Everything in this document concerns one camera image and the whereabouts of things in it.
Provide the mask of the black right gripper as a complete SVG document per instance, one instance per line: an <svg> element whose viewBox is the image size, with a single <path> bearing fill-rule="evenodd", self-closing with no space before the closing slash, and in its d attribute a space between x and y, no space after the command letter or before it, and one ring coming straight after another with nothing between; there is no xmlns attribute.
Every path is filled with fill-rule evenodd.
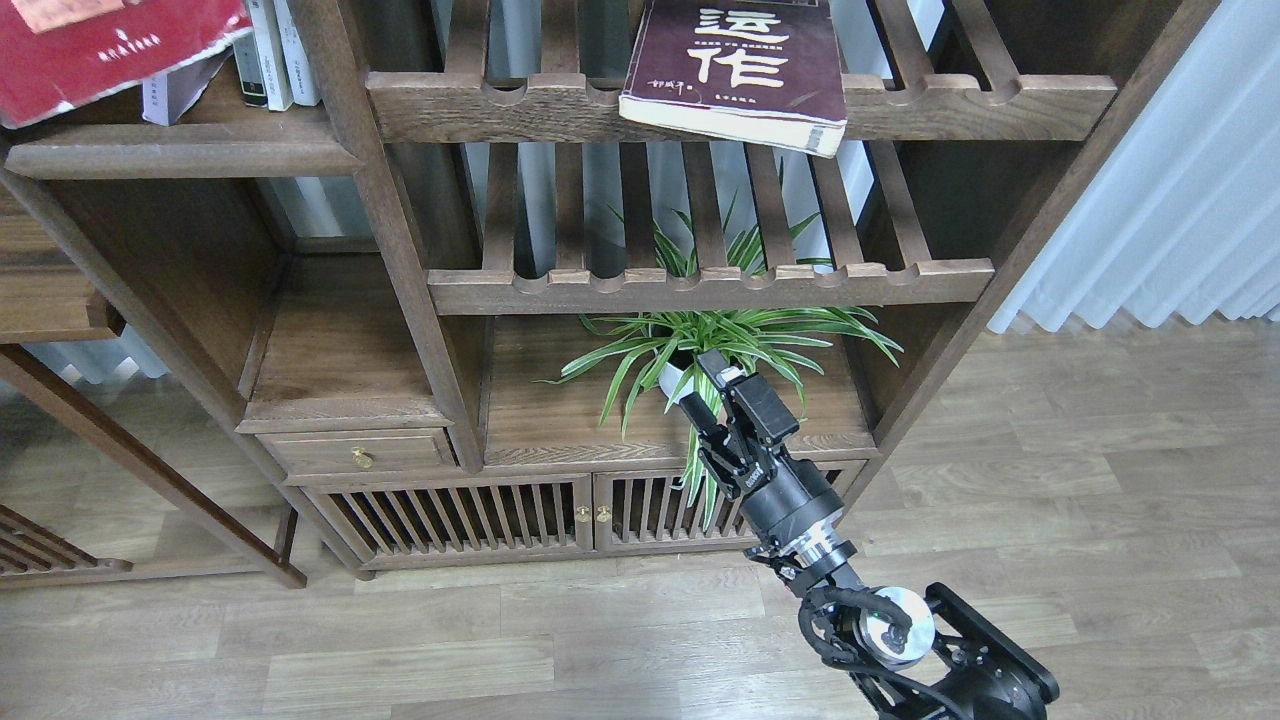
<svg viewBox="0 0 1280 720"><path fill-rule="evenodd" d="M845 553L846 541L835 529L844 514L842 500L814 462L796 460L781 446L800 429L800 420L764 377L745 374L719 350L698 355L696 363L721 397L728 419L759 442L732 439L721 414L712 411L696 391L678 400L695 430L705 469L718 489L739 506L762 552Z"/></svg>

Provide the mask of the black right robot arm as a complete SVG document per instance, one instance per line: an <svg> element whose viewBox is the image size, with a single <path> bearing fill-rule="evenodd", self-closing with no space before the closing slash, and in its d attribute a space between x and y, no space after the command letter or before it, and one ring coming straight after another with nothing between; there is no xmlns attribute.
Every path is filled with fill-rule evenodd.
<svg viewBox="0 0 1280 720"><path fill-rule="evenodd" d="M1053 675L934 583L924 594L870 587L835 525L844 502L785 441L797 419L769 383L718 351L698 357L723 413L696 393L680 406L718 487L737 501L765 564L799 598L797 624L822 662L846 673L882 719L1042 719L1060 696Z"/></svg>

